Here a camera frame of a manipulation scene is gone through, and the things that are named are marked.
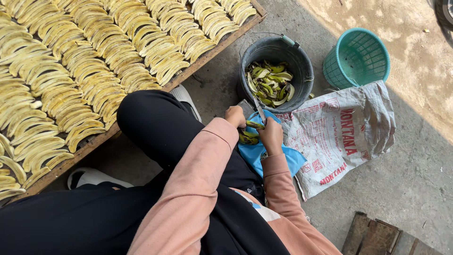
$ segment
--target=car tire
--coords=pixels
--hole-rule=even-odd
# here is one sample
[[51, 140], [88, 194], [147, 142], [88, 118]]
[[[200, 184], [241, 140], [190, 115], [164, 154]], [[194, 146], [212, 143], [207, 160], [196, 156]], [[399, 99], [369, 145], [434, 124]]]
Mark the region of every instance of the car tire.
[[448, 1], [452, 0], [437, 0], [436, 15], [439, 23], [443, 27], [453, 31], [453, 16], [448, 11]]

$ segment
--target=green handle grip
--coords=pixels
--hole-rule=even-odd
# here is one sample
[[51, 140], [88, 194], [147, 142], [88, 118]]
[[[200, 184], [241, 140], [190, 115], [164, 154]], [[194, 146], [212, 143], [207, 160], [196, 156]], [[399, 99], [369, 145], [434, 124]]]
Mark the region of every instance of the green handle grip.
[[288, 36], [282, 35], [282, 40], [286, 42], [287, 45], [289, 46], [294, 46], [295, 42], [291, 40]]

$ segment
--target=person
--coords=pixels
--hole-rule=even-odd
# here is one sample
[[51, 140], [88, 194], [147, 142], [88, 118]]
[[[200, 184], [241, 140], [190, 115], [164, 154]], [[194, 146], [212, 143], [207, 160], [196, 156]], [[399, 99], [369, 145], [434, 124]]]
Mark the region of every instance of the person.
[[235, 150], [246, 124], [239, 106], [204, 126], [173, 95], [137, 91], [117, 121], [162, 172], [145, 186], [85, 180], [3, 207], [3, 255], [341, 254], [307, 221], [272, 118], [258, 130], [264, 178]]

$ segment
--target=knife blade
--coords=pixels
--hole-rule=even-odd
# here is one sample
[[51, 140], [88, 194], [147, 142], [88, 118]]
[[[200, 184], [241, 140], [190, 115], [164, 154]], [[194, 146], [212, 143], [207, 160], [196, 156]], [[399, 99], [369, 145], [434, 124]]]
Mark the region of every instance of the knife blade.
[[260, 103], [256, 99], [256, 97], [253, 97], [253, 101], [255, 102], [256, 109], [258, 110], [258, 113], [260, 114], [261, 120], [263, 121], [264, 126], [267, 124], [266, 116], [264, 115], [263, 108], [261, 108]]

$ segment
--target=bucket handle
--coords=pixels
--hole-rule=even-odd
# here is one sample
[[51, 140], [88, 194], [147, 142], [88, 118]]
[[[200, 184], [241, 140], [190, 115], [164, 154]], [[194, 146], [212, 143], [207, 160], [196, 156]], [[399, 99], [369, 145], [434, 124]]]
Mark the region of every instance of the bucket handle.
[[239, 62], [241, 63], [241, 71], [242, 71], [242, 74], [244, 75], [244, 77], [246, 76], [246, 73], [244, 72], [244, 66], [242, 65], [242, 55], [241, 55], [241, 51], [242, 51], [242, 47], [244, 46], [244, 44], [246, 43], [247, 39], [249, 39], [250, 35], [251, 34], [276, 34], [278, 36], [281, 36], [282, 40], [289, 46], [291, 47], [295, 47], [295, 48], [299, 48], [299, 44], [293, 40], [291, 40], [288, 36], [284, 35], [284, 34], [277, 34], [277, 33], [273, 33], [273, 32], [252, 32], [252, 33], [249, 33], [249, 35], [247, 36], [247, 38], [244, 40], [244, 42], [242, 43], [241, 47], [239, 48]]

